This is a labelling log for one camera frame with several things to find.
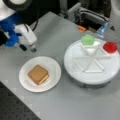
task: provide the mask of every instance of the black cable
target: black cable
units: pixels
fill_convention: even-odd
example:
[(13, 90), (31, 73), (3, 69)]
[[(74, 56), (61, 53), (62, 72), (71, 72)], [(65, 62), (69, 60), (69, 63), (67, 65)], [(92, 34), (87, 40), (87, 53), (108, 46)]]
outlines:
[(91, 13), (91, 14), (93, 14), (93, 15), (96, 15), (96, 16), (102, 18), (104, 21), (109, 22), (107, 19), (105, 19), (105, 17), (103, 17), (103, 16), (101, 16), (101, 15), (98, 15), (98, 14), (96, 14), (96, 13), (94, 13), (94, 12), (87, 11), (87, 10), (81, 10), (80, 12), (83, 12), (83, 13), (84, 13), (84, 12), (86, 12), (86, 13)]
[(24, 24), (24, 26), (25, 26), (27, 32), (29, 32), (28, 26), (27, 26), (25, 23), (23, 23), (23, 24)]
[(38, 22), (39, 22), (39, 16), (40, 16), (40, 11), (39, 11), (39, 2), (37, 0), (37, 19), (34, 28), (32, 29), (33, 31), (36, 29)]

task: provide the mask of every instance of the table surface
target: table surface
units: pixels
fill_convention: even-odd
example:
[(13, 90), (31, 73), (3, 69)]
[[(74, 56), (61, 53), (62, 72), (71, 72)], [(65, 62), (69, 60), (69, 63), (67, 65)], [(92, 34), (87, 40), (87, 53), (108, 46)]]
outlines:
[[(0, 80), (42, 120), (120, 120), (120, 75), (97, 90), (80, 88), (64, 69), (66, 49), (86, 33), (51, 12), (43, 16), (35, 30), (37, 52), (19, 48), (0, 48)], [(24, 63), (37, 56), (54, 58), (61, 66), (59, 83), (49, 91), (32, 93), (19, 82)]]

